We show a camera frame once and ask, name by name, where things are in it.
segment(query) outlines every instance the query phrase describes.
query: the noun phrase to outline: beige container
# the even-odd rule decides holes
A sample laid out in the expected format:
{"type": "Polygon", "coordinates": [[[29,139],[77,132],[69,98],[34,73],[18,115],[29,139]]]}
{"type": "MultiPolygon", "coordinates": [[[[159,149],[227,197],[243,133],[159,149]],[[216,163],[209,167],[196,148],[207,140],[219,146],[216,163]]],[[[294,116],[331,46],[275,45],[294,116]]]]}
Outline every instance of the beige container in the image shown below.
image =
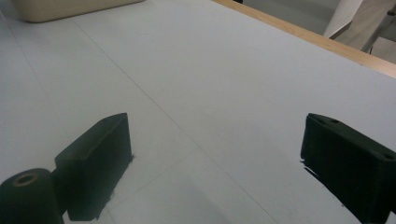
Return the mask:
{"type": "Polygon", "coordinates": [[[142,1],[144,0],[11,0],[21,17],[30,22],[54,21],[142,1]]]}

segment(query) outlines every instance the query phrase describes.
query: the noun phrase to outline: black object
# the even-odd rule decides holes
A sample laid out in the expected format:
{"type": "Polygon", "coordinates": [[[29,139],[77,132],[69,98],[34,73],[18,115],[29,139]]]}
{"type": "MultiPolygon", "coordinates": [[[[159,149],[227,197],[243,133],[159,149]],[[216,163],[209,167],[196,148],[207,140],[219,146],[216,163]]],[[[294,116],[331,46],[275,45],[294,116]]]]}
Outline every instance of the black object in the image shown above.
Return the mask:
{"type": "Polygon", "coordinates": [[[52,173],[33,169],[0,186],[0,223],[58,224],[66,210],[74,221],[98,218],[132,159],[127,114],[102,119],[56,156],[52,173]]]}
{"type": "Polygon", "coordinates": [[[395,211],[396,153],[344,123],[306,118],[305,169],[362,223],[385,223],[395,211]]]}

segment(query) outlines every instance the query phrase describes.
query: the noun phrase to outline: table surface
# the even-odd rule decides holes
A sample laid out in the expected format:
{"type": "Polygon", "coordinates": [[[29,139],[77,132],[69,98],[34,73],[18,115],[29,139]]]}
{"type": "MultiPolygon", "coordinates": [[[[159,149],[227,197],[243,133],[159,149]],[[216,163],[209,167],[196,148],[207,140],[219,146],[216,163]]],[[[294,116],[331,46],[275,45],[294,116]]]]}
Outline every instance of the table surface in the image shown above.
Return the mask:
{"type": "Polygon", "coordinates": [[[1,181],[128,113],[135,160],[92,223],[359,223],[300,163],[305,117],[396,148],[395,78],[218,3],[0,8],[1,181]]]}

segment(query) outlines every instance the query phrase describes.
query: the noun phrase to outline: wooden table edge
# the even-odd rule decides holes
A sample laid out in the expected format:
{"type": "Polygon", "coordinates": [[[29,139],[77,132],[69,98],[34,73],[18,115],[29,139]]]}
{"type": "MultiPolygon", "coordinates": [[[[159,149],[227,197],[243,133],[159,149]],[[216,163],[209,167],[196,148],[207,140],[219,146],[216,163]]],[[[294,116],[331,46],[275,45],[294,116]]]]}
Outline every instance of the wooden table edge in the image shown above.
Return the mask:
{"type": "Polygon", "coordinates": [[[322,35],[315,34],[311,31],[305,30],[299,26],[293,25],[289,22],[282,21],[276,17],[265,14],[252,7],[239,4],[233,0],[213,0],[214,2],[221,4],[225,7],[231,8],[235,11],[243,13],[251,18],[259,21],[263,21],[277,29],[287,32],[291,35],[295,35],[307,42],[315,44],[323,49],[336,53],[344,58],[352,60],[361,65],[372,68],[380,73],[396,78],[396,64],[387,62],[383,59],[377,58],[368,53],[364,53],[360,50],[353,49],[347,45],[338,43],[334,40],[330,40],[322,35]]]}

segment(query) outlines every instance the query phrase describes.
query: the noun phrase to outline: white tabletop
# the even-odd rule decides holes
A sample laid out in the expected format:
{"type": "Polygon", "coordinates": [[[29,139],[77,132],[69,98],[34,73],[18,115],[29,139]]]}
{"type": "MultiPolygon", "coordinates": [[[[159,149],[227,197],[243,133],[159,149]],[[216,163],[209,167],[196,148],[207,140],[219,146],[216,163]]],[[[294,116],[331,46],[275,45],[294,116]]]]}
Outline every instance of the white tabletop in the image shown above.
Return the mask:
{"type": "Polygon", "coordinates": [[[300,163],[305,117],[396,149],[395,78],[211,1],[0,8],[1,181],[128,113],[136,158],[93,223],[359,223],[300,163]]]}

